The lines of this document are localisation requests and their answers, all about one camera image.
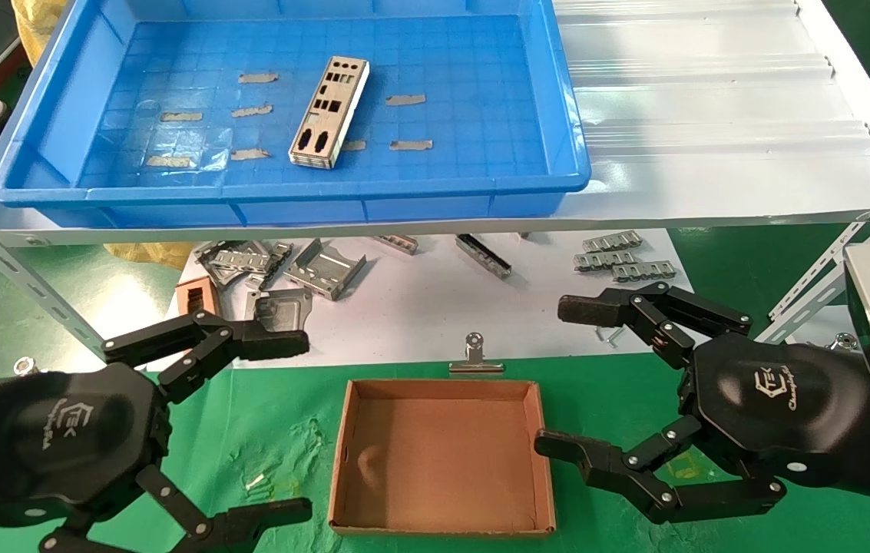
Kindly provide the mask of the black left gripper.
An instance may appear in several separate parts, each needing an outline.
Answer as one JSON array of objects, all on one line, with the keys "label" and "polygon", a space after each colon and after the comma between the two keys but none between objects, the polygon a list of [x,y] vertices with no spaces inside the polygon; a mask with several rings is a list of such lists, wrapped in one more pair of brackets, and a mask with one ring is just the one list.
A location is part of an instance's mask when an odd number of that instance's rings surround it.
[{"label": "black left gripper", "polygon": [[307,498],[204,517],[158,468],[171,431],[160,390],[120,363],[0,379],[0,528],[67,518],[39,551],[125,552],[87,533],[146,492],[182,526],[171,552],[253,552],[265,531],[312,518]]}]

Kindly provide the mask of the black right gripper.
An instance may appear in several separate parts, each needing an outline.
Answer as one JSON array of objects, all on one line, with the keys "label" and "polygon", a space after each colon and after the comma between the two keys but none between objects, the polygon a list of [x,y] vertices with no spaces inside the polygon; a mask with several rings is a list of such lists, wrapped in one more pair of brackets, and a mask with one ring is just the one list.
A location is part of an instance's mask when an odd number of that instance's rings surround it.
[{"label": "black right gripper", "polygon": [[[754,342],[746,337],[750,315],[662,281],[564,295],[557,318],[631,329],[671,368],[690,366],[680,393],[692,416],[633,449],[550,429],[534,440],[538,455],[575,465],[586,486],[624,497],[652,524],[763,515],[786,496],[773,475],[870,497],[870,373],[862,355]],[[686,328],[715,339],[695,347]],[[695,444],[736,479],[673,487],[656,476]]]}]

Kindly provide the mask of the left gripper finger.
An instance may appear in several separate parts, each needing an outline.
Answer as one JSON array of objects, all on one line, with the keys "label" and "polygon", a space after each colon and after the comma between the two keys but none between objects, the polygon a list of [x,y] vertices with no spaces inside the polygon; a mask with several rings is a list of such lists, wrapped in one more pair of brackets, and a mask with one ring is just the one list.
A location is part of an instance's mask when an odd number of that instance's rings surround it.
[{"label": "left gripper finger", "polygon": [[161,395],[175,405],[235,359],[287,359],[308,351],[305,330],[270,332],[256,320],[227,321],[209,311],[193,311],[102,343],[106,362],[132,368],[179,353],[157,383]]}]

